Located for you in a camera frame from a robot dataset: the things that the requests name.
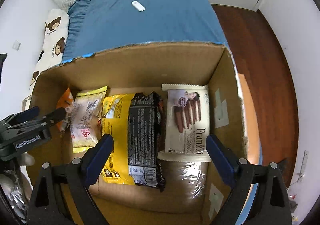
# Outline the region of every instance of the cartoon bear face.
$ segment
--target cartoon bear face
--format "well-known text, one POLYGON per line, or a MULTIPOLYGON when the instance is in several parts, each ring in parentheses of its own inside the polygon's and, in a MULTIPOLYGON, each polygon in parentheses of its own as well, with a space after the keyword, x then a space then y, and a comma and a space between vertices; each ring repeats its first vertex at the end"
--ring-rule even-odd
POLYGON ((60 20, 61 20, 61 17, 57 17, 56 19, 52 20, 48 24, 49 30, 52 31, 52 30, 56 29, 60 25, 60 20))
POLYGON ((35 83, 35 81, 37 80, 38 75, 39 75, 39 71, 36 71, 36 72, 33 73, 30 86, 35 83))
POLYGON ((56 43, 56 46, 55 46, 55 49, 54 49, 54 52, 56 55, 59 55, 60 53, 63 53, 64 51, 64 38, 60 38, 60 40, 56 43))

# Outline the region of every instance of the barcode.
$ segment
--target barcode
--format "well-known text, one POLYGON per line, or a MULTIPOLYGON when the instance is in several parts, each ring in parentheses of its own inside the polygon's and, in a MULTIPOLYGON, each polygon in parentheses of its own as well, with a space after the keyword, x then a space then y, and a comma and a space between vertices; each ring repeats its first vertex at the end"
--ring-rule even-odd
POLYGON ((89 102, 89 103, 88 103, 87 110, 89 110, 89 109, 94 109, 97 102, 98 102, 98 100, 95 100, 94 102, 91 102, 91 103, 89 102))
POLYGON ((119 98, 115 99, 115 101, 113 102, 111 108, 109 109, 109 111, 106 114, 106 118, 114 118, 115 109, 116 109, 116 106, 117 106, 119 101, 120 101, 119 98))
POLYGON ((157 176, 156 169, 151 167, 144 168, 144 176, 147 181, 147 185, 156 187, 157 186, 157 176))

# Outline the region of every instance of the white biscuit package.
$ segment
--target white biscuit package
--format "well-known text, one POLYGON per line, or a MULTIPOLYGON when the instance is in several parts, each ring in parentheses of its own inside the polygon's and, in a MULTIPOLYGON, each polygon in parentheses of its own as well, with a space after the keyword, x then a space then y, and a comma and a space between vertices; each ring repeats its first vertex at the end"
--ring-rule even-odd
POLYGON ((168 91, 165 149, 158 158, 179 162, 210 162, 205 149, 210 132, 207 86, 163 84, 168 91))
POLYGON ((77 93, 70 125, 73 153, 85 152, 100 140, 99 123, 106 92, 107 86, 77 93))

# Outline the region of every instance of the wooden floor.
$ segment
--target wooden floor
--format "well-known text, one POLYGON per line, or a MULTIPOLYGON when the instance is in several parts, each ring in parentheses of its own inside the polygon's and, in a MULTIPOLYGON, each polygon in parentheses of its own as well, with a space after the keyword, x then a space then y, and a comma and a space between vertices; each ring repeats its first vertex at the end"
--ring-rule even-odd
POLYGON ((289 186, 298 148, 298 109, 292 77, 280 44, 261 12, 213 6, 254 102, 263 164, 287 159, 289 186))

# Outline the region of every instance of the white remote control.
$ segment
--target white remote control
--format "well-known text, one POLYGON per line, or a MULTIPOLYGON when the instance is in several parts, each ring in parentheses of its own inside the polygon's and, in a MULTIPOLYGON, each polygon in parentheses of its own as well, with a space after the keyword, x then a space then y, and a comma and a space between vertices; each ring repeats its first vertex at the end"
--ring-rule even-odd
POLYGON ((138 11, 144 11, 146 8, 143 7, 139 2, 136 0, 131 2, 131 4, 138 10, 138 11))

